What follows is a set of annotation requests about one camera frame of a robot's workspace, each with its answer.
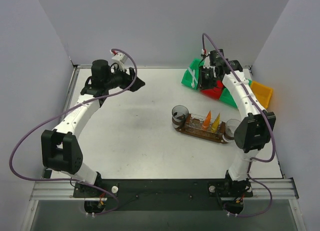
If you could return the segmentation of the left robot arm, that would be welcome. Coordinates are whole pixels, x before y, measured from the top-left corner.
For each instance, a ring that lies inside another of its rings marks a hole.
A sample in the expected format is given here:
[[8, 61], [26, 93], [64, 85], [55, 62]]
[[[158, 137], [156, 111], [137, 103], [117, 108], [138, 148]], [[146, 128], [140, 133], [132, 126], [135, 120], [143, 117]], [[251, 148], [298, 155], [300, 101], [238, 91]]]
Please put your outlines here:
[[42, 163], [45, 167], [62, 172], [85, 184], [84, 190], [92, 197], [101, 194], [101, 175], [83, 161], [78, 143], [85, 125], [102, 107], [109, 91], [115, 88], [135, 92], [145, 86], [134, 68], [109, 64], [104, 59], [93, 61], [91, 76], [87, 78], [74, 109], [53, 129], [41, 135]]

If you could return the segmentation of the light blue toothbrush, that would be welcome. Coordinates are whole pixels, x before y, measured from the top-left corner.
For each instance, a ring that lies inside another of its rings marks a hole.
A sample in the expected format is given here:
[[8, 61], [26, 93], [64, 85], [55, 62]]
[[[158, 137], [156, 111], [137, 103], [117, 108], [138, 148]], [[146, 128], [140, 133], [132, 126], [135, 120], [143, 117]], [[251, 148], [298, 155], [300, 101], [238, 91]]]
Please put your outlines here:
[[197, 77], [197, 72], [195, 69], [189, 69], [188, 72], [190, 73], [192, 77], [192, 82], [198, 83], [198, 77]]

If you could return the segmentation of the clear glass cup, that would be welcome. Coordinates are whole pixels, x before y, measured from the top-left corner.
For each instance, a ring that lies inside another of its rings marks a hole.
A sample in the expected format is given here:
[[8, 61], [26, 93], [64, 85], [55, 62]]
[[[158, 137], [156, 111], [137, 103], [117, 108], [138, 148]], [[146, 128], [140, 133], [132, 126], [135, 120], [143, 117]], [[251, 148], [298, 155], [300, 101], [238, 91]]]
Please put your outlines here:
[[235, 131], [240, 125], [240, 121], [238, 119], [229, 119], [225, 123], [225, 131], [222, 136], [223, 140], [227, 143], [230, 143], [235, 140]]

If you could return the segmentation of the orange toothpaste tube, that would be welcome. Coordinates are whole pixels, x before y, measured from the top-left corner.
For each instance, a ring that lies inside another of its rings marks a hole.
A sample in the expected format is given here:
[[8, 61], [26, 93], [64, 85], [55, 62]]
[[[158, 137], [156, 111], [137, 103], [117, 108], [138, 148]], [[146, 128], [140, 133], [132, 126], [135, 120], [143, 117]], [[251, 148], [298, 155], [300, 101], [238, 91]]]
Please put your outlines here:
[[211, 123], [211, 118], [212, 118], [212, 114], [211, 114], [211, 111], [209, 111], [207, 116], [203, 120], [203, 123], [202, 123], [202, 127], [201, 128], [203, 130], [207, 130], [208, 129], [208, 127], [210, 126], [210, 123]]

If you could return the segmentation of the clear acrylic toothbrush rack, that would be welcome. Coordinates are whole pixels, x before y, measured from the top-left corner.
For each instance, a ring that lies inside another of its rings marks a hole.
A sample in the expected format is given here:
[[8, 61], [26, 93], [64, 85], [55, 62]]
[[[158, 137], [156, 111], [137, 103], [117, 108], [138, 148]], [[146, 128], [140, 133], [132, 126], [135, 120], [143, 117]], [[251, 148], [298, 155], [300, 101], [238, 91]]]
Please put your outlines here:
[[226, 123], [221, 121], [220, 114], [216, 118], [212, 118], [211, 112], [207, 116], [200, 116], [190, 113], [180, 129], [180, 132], [199, 139], [224, 144]]

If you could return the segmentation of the white toothbrush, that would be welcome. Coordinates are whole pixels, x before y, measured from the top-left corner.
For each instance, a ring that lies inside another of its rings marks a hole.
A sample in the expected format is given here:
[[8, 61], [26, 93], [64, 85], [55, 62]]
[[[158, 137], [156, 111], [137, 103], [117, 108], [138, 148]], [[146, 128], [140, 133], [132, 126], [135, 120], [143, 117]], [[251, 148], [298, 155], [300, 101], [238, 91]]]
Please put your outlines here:
[[187, 68], [188, 72], [191, 75], [191, 87], [196, 89], [197, 85], [198, 85], [198, 78], [196, 77], [196, 70], [195, 69], [191, 69], [190, 67]]

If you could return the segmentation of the grey glass cup with holder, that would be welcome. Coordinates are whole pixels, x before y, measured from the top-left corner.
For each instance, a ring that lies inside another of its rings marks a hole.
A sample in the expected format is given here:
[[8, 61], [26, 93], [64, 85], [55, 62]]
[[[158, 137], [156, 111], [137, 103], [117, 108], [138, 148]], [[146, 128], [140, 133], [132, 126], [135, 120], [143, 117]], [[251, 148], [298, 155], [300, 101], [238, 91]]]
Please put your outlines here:
[[173, 128], [181, 128], [189, 116], [189, 110], [183, 105], [176, 105], [171, 110]]

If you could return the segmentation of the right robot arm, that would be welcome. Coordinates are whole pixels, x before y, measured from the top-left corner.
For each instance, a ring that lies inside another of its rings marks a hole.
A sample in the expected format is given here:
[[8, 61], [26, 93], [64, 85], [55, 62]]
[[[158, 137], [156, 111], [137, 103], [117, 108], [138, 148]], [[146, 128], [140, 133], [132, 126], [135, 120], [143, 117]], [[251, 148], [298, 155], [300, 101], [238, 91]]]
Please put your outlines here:
[[274, 141], [272, 134], [276, 116], [268, 112], [258, 101], [237, 60], [228, 60], [223, 50], [201, 52], [198, 66], [199, 90], [212, 89], [222, 82], [235, 101], [240, 113], [240, 124], [235, 129], [234, 141], [239, 151], [225, 178], [230, 188], [244, 190], [249, 181], [251, 164], [265, 144]]

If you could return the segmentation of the yellow toothpaste tube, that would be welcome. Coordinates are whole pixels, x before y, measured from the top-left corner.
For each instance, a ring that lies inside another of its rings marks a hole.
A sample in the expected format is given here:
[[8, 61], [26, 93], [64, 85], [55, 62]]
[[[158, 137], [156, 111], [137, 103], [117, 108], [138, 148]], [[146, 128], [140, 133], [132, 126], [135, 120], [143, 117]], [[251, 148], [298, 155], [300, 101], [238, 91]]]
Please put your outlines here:
[[218, 128], [219, 128], [219, 125], [220, 125], [220, 113], [217, 115], [217, 117], [215, 118], [214, 122], [212, 123], [211, 125], [211, 131], [213, 133], [217, 132]]

